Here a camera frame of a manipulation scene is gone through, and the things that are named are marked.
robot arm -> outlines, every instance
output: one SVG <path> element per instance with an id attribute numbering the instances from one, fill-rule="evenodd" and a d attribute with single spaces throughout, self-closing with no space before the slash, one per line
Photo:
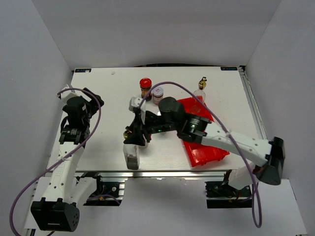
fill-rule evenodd
<path id="1" fill-rule="evenodd" d="M 83 90 L 93 94 L 87 88 Z M 103 106 L 100 96 L 93 95 Z M 70 91 L 63 93 L 60 99 L 66 103 L 63 111 L 68 116 L 62 122 L 57 161 L 89 136 L 90 119 L 98 110 L 93 98 L 87 101 Z M 75 170 L 84 148 L 85 146 L 79 148 L 54 169 L 41 200 L 32 203 L 31 213 L 41 230 L 73 232 L 77 228 L 80 218 L 78 207 L 96 190 L 96 180 L 93 178 L 82 178 L 72 188 Z"/>
<path id="2" fill-rule="evenodd" d="M 136 161 L 134 157 L 137 153 L 132 153 L 132 145 L 144 146 L 145 142 L 150 142 L 151 134 L 173 130 L 176 130 L 177 136 L 184 141 L 239 154 L 220 126 L 206 118 L 186 113 L 183 104 L 177 102 L 175 98 L 166 97 L 160 101 L 158 108 L 161 116 L 145 111 L 144 108 L 140 110 L 138 99 L 132 98 L 129 105 L 129 109 L 135 113 L 135 118 L 132 124 L 126 127 L 125 132 L 124 153 L 127 165 L 128 161 Z M 252 162 L 252 173 L 257 179 L 267 184 L 279 185 L 284 165 L 283 140 L 277 137 L 273 141 L 256 140 L 236 132 L 231 132 L 231 135 L 243 151 L 245 158 Z M 242 189 L 252 180 L 247 168 L 240 168 L 228 171 L 224 182 L 235 189 Z"/>

small jar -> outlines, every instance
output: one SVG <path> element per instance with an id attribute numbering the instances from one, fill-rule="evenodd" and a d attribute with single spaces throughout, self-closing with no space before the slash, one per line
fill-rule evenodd
<path id="1" fill-rule="evenodd" d="M 149 78 L 143 78 L 140 80 L 140 88 L 141 88 L 141 97 L 143 98 L 147 92 L 152 87 L 152 81 Z M 152 93 L 149 94 L 147 97 L 147 101 L 150 101 L 152 99 Z"/>
<path id="2" fill-rule="evenodd" d="M 163 89 L 161 87 L 156 87 L 153 90 L 153 103 L 158 105 L 162 99 L 163 99 Z"/>

white wall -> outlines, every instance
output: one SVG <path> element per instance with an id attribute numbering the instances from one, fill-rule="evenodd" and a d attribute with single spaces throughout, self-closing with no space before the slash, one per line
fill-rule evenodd
<path id="1" fill-rule="evenodd" d="M 12 235 L 9 210 L 19 191 L 45 169 L 71 72 L 31 0 L 0 7 L 0 234 Z M 19 201 L 19 232 L 33 189 Z"/>
<path id="2" fill-rule="evenodd" d="M 284 177 L 315 235 L 315 1 L 281 2 L 247 72 L 268 137 L 285 141 Z"/>
<path id="3" fill-rule="evenodd" d="M 247 64 L 280 0 L 33 0 L 71 69 Z"/>

white table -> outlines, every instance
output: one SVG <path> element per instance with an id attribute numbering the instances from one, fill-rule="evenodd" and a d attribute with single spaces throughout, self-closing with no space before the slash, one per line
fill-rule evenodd
<path id="1" fill-rule="evenodd" d="M 105 102 L 99 127 L 88 141 L 77 171 L 127 170 L 123 154 L 123 132 L 134 118 L 134 114 L 128 110 L 128 103 L 131 97 L 140 97 L 140 79 L 148 77 L 153 84 L 173 81 L 194 92 L 203 76 L 208 80 L 205 88 L 207 106 L 228 128 L 258 138 L 238 71 L 221 71 L 220 67 L 92 68 L 91 72 L 74 73 L 71 83 L 74 88 L 87 87 L 100 95 Z M 178 87 L 164 85 L 163 88 L 164 97 L 189 97 Z M 146 108 L 158 112 L 157 105 L 152 101 L 147 103 Z M 97 114 L 91 120 L 91 129 L 96 119 Z M 59 135 L 58 133 L 56 136 L 48 166 L 55 163 L 58 157 Z M 173 131 L 153 135 L 148 147 L 140 150 L 139 171 L 223 171 L 237 169 L 243 165 L 239 156 L 230 154 L 220 162 L 210 162 L 192 168 L 182 140 L 178 139 Z"/>

red tray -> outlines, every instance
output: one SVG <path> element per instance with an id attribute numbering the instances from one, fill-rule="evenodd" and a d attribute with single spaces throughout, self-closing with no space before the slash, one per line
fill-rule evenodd
<path id="1" fill-rule="evenodd" d="M 185 111 L 194 115 L 208 118 L 214 121 L 212 115 L 194 98 L 189 97 L 178 100 L 184 105 Z M 230 153 L 217 147 L 203 146 L 201 144 L 193 144 L 184 142 L 192 167 L 204 165 L 209 161 L 221 161 Z"/>

